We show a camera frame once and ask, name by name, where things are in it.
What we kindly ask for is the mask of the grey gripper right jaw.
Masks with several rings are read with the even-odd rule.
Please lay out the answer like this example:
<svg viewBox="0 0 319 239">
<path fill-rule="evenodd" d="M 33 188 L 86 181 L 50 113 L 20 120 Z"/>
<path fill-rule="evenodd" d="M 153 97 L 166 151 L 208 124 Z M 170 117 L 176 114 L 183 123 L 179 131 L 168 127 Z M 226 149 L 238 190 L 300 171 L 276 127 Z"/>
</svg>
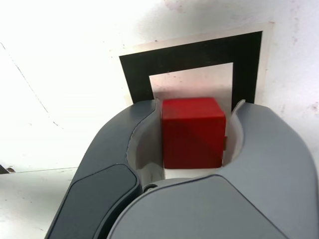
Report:
<svg viewBox="0 0 319 239">
<path fill-rule="evenodd" d="M 319 184 L 301 137 L 268 107 L 240 103 L 230 162 L 135 199 L 111 239 L 316 239 Z"/>
</svg>

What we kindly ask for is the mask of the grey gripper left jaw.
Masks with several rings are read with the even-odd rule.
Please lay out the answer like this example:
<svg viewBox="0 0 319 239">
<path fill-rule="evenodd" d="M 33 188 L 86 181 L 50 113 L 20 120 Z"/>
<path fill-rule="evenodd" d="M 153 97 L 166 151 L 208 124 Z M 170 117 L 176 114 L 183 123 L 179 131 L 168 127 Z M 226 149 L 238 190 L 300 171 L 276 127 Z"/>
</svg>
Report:
<svg viewBox="0 0 319 239">
<path fill-rule="evenodd" d="M 89 145 L 46 234 L 104 239 L 143 188 L 164 179 L 158 100 L 135 103 L 110 119 Z"/>
</svg>

